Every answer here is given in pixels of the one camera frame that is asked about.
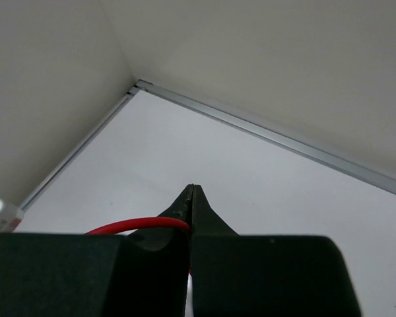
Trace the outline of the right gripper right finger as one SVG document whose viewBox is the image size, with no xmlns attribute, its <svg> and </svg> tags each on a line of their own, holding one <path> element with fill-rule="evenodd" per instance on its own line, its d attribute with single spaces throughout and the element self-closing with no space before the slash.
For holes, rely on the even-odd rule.
<svg viewBox="0 0 396 317">
<path fill-rule="evenodd" d="M 191 201 L 195 316 L 360 316 L 337 245 L 326 236 L 240 235 L 201 186 Z"/>
</svg>

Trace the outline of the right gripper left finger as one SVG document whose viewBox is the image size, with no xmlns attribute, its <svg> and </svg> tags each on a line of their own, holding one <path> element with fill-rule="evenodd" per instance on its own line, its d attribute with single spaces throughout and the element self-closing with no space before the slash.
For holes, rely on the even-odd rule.
<svg viewBox="0 0 396 317">
<path fill-rule="evenodd" d="M 185 229 L 0 233 L 0 316 L 183 316 Z"/>
</svg>

